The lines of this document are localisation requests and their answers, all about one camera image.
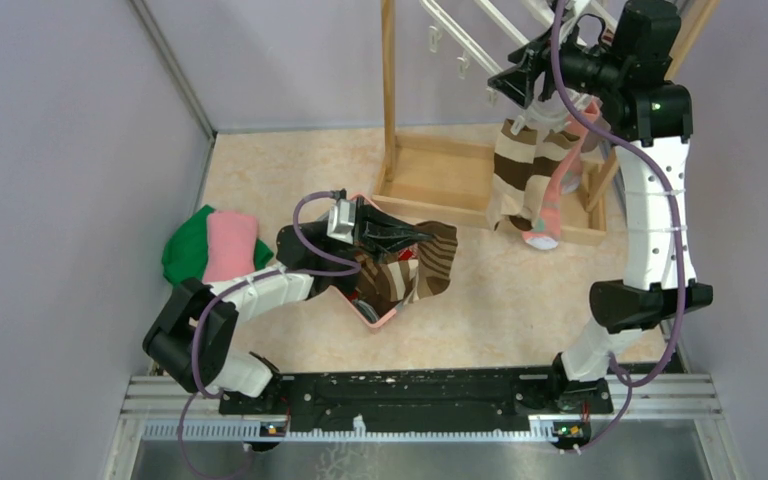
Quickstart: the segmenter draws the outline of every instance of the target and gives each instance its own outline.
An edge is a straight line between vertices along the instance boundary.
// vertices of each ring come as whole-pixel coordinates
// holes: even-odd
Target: green cloth
[[[201,280],[207,268],[207,216],[216,211],[205,205],[184,222],[163,248],[163,276],[173,286],[195,277]],[[272,260],[273,253],[260,239],[254,247],[254,268],[260,270]]]

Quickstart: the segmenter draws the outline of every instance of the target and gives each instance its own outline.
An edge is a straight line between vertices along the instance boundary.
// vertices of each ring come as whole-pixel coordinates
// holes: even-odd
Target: marble table surface
[[[405,130],[492,143],[497,128]],[[203,202],[255,215],[260,237],[274,249],[302,196],[339,188],[371,194],[383,139],[380,128],[220,135]],[[285,372],[547,365],[587,323],[591,283],[622,277],[625,225],[613,192],[607,198],[609,233],[599,247],[539,252],[511,232],[459,228],[448,290],[410,305],[379,331],[331,289],[253,319],[238,328],[232,348],[257,352]],[[302,220],[327,207],[311,204]],[[663,348],[656,329],[620,360],[655,361]]]

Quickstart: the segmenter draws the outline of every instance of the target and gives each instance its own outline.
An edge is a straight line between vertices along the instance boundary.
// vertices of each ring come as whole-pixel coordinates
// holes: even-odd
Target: wooden frame
[[[699,0],[691,6],[673,48],[670,76],[684,61],[718,3]],[[395,215],[488,228],[484,211],[490,199],[493,145],[396,131],[394,22],[395,0],[381,0],[384,159],[372,200]],[[607,233],[604,194],[619,165],[613,151],[603,162],[599,149],[583,155],[582,160],[585,171],[581,187],[576,194],[562,198],[561,239],[598,245]]]

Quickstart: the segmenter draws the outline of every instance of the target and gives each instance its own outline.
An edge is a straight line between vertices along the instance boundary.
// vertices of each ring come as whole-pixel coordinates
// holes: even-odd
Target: wire
[[[337,272],[326,271],[326,270],[301,269],[301,270],[289,271],[287,273],[301,273],[301,274],[320,276],[320,277],[344,277],[348,275],[354,275],[360,272],[360,269],[361,269],[360,263],[352,260],[346,260],[344,258],[340,258],[336,255],[332,255],[328,252],[322,251],[321,249],[317,248],[316,245],[311,243],[310,240],[305,238],[304,233],[302,232],[302,229],[301,229],[301,225],[299,224],[299,214],[301,213],[302,208],[306,204],[314,200],[323,199],[323,198],[336,199],[336,198],[339,198],[339,196],[337,192],[322,191],[322,192],[311,193],[310,195],[307,195],[304,198],[302,198],[299,201],[299,203],[296,205],[296,208],[293,210],[293,231],[296,233],[296,236],[299,238],[299,241],[302,243],[302,245],[304,245],[311,252],[315,253],[317,256],[322,257],[326,260],[332,261],[334,263],[345,265],[350,268],[347,270],[341,270]],[[252,277],[251,280],[252,282],[257,282],[265,278],[279,275],[280,273],[281,272],[278,270],[272,270],[269,272],[262,273],[260,275],[255,275],[254,277]],[[190,459],[187,456],[186,448],[184,447],[184,419],[187,415],[187,410],[189,410],[190,405],[193,403],[193,400],[195,400],[196,396],[199,393],[201,393],[202,396],[204,396],[205,398],[210,398],[210,399],[221,398],[222,394],[224,393],[224,390],[222,390],[221,388],[217,393],[208,392],[204,386],[204,382],[201,379],[201,369],[199,368],[199,354],[201,353],[201,337],[204,333],[205,325],[207,324],[207,318],[210,315],[211,310],[213,310],[213,307],[215,307],[220,301],[222,301],[223,298],[236,292],[237,290],[240,290],[246,285],[249,285],[248,279],[240,280],[238,283],[231,285],[230,287],[226,288],[221,293],[216,295],[214,298],[212,298],[204,307],[204,310],[202,310],[201,315],[199,315],[198,324],[196,324],[196,330],[193,333],[193,343],[192,343],[191,352],[190,352],[190,363],[193,369],[193,380],[196,384],[197,392],[192,394],[192,396],[190,396],[190,398],[187,399],[187,403],[184,404],[184,409],[181,411],[181,418],[178,421],[178,432],[177,432],[178,446],[181,450],[181,456],[184,457],[184,462],[187,466],[187,469],[189,469],[193,475],[199,478],[207,479],[207,480],[230,480],[230,479],[236,478],[238,475],[245,473],[251,467],[251,460],[250,460],[248,464],[242,466],[240,469],[238,469],[237,471],[235,471],[234,473],[228,476],[211,477],[201,473],[193,466],[192,462],[190,462]],[[290,411],[288,408],[287,409],[288,420],[289,420],[289,414],[290,414]]]
[[[642,160],[652,170],[655,176],[658,177],[658,180],[664,187],[664,191],[672,191],[673,187],[672,184],[670,184],[669,178],[667,178],[667,175],[663,170],[661,170],[661,168],[658,166],[655,160],[652,159],[652,157],[650,157],[646,152],[637,146],[632,145],[630,142],[623,140],[622,138],[612,134],[608,130],[588,120],[587,117],[585,117],[581,112],[578,111],[578,109],[575,108],[572,99],[570,99],[569,95],[567,94],[566,86],[564,85],[563,74],[561,72],[561,23],[563,22],[564,7],[566,6],[567,1],[568,0],[558,0],[557,5],[555,6],[555,18],[552,22],[552,37],[549,45],[549,56],[552,64],[552,76],[554,77],[555,85],[557,86],[558,95],[561,97],[561,101],[563,102],[564,106],[567,107],[567,110],[569,110],[570,115],[572,115],[572,117],[581,123],[586,129],[640,157],[640,160]],[[684,321],[684,308],[687,301],[687,291],[685,288],[685,266],[683,254],[684,243],[682,239],[682,229],[680,228],[681,215],[678,207],[678,200],[676,200],[674,195],[668,195],[667,202],[670,207],[670,215],[672,217],[672,225],[674,227],[673,242],[676,246],[676,252],[678,252],[676,255],[676,276],[678,277],[676,316],[672,332],[670,333],[670,339],[667,342],[667,347],[664,349],[664,354],[661,356],[661,359],[658,360],[655,368],[653,368],[652,371],[649,372],[645,377],[637,381],[632,381],[628,370],[619,365],[617,358],[613,353],[608,355],[611,370],[617,375],[620,383],[628,387],[628,397],[626,398],[622,408],[620,408],[619,412],[617,412],[616,417],[611,420],[608,426],[606,426],[601,432],[599,432],[599,434],[593,437],[593,439],[587,445],[581,447],[579,452],[597,444],[599,440],[601,440],[608,432],[616,427],[616,425],[619,423],[619,420],[628,411],[628,406],[631,403],[632,389],[647,385],[661,372],[663,372],[664,368],[667,366],[667,363],[669,363],[673,352],[675,352],[679,333],[681,332],[681,325]]]

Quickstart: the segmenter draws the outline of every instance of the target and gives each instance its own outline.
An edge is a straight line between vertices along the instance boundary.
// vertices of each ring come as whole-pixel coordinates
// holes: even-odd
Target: purple hose
[[[299,225],[299,214],[302,211],[302,207],[304,207],[307,203],[310,203],[314,200],[321,199],[321,198],[335,198],[335,194],[333,192],[327,192],[327,191],[316,192],[316,193],[311,193],[310,195],[307,195],[306,197],[302,198],[299,201],[299,203],[296,205],[295,210],[293,210],[293,231],[296,232],[296,236],[299,237],[299,241],[308,250],[312,251],[316,255],[326,260],[330,260],[334,263],[339,263],[341,265],[345,265],[351,268],[347,270],[338,271],[338,272],[302,269],[302,270],[294,270],[292,272],[287,272],[287,273],[302,273],[302,274],[320,276],[320,277],[344,277],[347,275],[354,275],[360,272],[360,268],[361,268],[360,263],[354,262],[352,260],[346,260],[344,258],[340,258],[335,255],[331,255],[328,252],[324,252],[319,248],[316,248],[316,246],[312,244],[310,240],[305,238],[304,234],[302,233],[301,226]],[[252,280],[257,282],[258,280],[263,280],[264,278],[269,278],[269,277],[278,275],[280,273],[281,272],[277,270],[273,270],[270,272],[262,273],[260,275],[256,275],[252,278]],[[244,473],[246,470],[248,470],[250,466],[249,464],[251,463],[251,461],[249,461],[248,462],[249,464],[243,466],[242,468],[232,473],[231,475],[224,476],[224,477],[210,477],[196,470],[196,468],[190,462],[190,459],[187,457],[187,452],[184,447],[184,418],[186,417],[187,410],[190,408],[190,405],[193,403],[193,400],[195,400],[196,395],[201,393],[205,398],[216,399],[216,398],[222,397],[222,393],[223,393],[221,388],[215,394],[208,392],[205,389],[204,382],[202,382],[201,380],[201,370],[199,368],[199,354],[201,353],[201,337],[203,335],[205,325],[207,324],[207,317],[210,314],[210,311],[213,310],[213,307],[215,307],[217,303],[222,301],[223,298],[236,292],[237,290],[240,290],[241,288],[245,287],[248,284],[249,284],[249,281],[247,279],[243,279],[239,283],[235,283],[234,285],[231,285],[230,287],[226,288],[221,293],[216,295],[214,298],[212,298],[210,302],[207,303],[207,306],[204,307],[204,310],[202,310],[201,315],[199,315],[198,324],[196,324],[196,331],[193,333],[193,343],[191,347],[192,350],[190,352],[190,363],[192,364],[193,380],[196,384],[196,388],[198,389],[198,392],[194,393],[189,399],[187,399],[187,403],[184,404],[184,409],[181,411],[181,418],[178,422],[178,446],[181,449],[181,455],[184,457],[184,462],[186,463],[187,468],[190,470],[190,472],[192,472],[192,474],[197,477],[205,478],[208,480],[230,480]]]
[[[568,0],[558,0],[558,4],[555,7],[555,19],[552,22],[552,38],[551,38],[551,44],[550,44],[550,59],[552,63],[552,76],[555,79],[555,85],[557,86],[558,95],[561,97],[561,101],[564,103],[564,106],[567,107],[567,110],[569,110],[570,115],[573,116],[579,123],[581,123],[585,128],[590,130],[591,132],[596,133],[597,135],[609,140],[610,142],[625,148],[626,150],[634,153],[638,157],[640,157],[641,160],[643,160],[646,165],[652,169],[652,172],[655,173],[655,176],[658,177],[658,180],[660,180],[661,185],[664,187],[664,191],[671,192],[673,190],[672,185],[670,184],[670,180],[667,178],[666,174],[664,174],[663,170],[658,166],[657,163],[646,154],[643,150],[636,147],[635,145],[632,145],[631,143],[623,140],[622,138],[617,137],[616,135],[612,134],[608,130],[605,130],[604,128],[600,127],[599,125],[596,125],[589,121],[587,117],[585,117],[581,112],[579,112],[575,105],[573,104],[572,100],[570,99],[569,95],[566,91],[566,86],[564,85],[564,79],[563,74],[561,73],[561,23],[563,22],[563,15],[564,15],[564,7],[566,6]],[[619,412],[617,412],[617,416],[614,417],[613,420],[608,424],[607,427],[605,427],[604,430],[599,432],[598,435],[596,435],[590,443],[582,447],[580,450],[585,450],[586,448],[589,448],[597,443],[598,440],[600,440],[602,437],[605,436],[608,432],[614,429],[614,427],[617,426],[619,423],[620,418],[622,418],[623,415],[625,415],[626,411],[628,411],[629,403],[631,402],[631,391],[633,387],[642,387],[643,385],[648,384],[651,382],[655,377],[657,377],[662,371],[664,371],[664,368],[667,366],[667,363],[669,363],[670,358],[673,355],[673,352],[675,351],[676,344],[678,343],[678,336],[681,332],[681,324],[684,321],[684,307],[687,300],[687,291],[685,290],[685,271],[684,271],[684,255],[683,255],[683,241],[681,236],[681,217],[679,214],[678,209],[678,201],[676,200],[675,196],[668,195],[667,196],[667,202],[670,206],[670,214],[672,216],[672,226],[675,228],[675,231],[673,232],[673,241],[676,245],[676,274],[678,277],[678,295],[677,295],[677,301],[676,301],[676,316],[675,316],[675,324],[673,325],[672,332],[670,333],[670,340],[667,342],[667,348],[664,350],[664,354],[661,356],[661,359],[658,360],[658,363],[655,365],[655,368],[652,369],[651,372],[649,372],[648,375],[643,377],[642,379],[638,381],[632,381],[631,376],[629,375],[628,371],[624,368],[622,368],[619,363],[617,362],[616,356],[614,356],[613,353],[610,354],[610,365],[611,370],[617,375],[617,378],[619,379],[620,383],[628,387],[628,398],[626,398],[625,404],[623,404],[622,408],[620,408]]]

